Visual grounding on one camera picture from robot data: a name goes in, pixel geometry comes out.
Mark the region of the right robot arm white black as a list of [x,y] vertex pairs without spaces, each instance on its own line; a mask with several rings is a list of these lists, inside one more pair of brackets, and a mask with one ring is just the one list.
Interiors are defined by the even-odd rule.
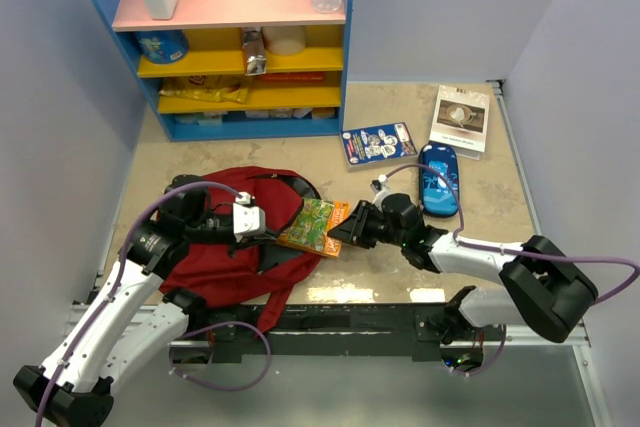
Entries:
[[365,249],[379,242],[394,245],[419,270],[499,285],[494,292],[471,290],[446,314],[446,329],[459,340],[489,324],[516,324],[562,343],[598,297],[595,284],[547,238],[534,235],[523,244],[456,238],[426,224],[406,194],[360,201],[328,236]]

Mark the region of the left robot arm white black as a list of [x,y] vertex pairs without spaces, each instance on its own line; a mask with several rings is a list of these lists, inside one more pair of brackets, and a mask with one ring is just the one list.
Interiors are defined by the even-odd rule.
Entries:
[[178,178],[133,222],[111,273],[70,333],[40,364],[24,365],[14,377],[36,425],[102,425],[117,388],[149,357],[206,330],[205,300],[182,288],[167,293],[148,320],[130,326],[186,258],[194,232],[209,244],[237,246],[264,227],[251,194],[197,176]]

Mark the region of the blue cartoon book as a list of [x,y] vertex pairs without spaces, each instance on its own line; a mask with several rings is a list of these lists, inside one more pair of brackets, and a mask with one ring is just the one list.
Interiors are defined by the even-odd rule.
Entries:
[[350,169],[410,161],[418,155],[405,122],[345,130],[340,139]]

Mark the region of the orange treehouse book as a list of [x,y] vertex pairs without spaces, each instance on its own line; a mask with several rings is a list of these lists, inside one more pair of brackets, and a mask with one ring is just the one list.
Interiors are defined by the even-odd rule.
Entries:
[[350,205],[305,198],[303,208],[293,224],[278,237],[278,245],[295,250],[337,258],[342,242],[328,236],[328,232],[348,216]]

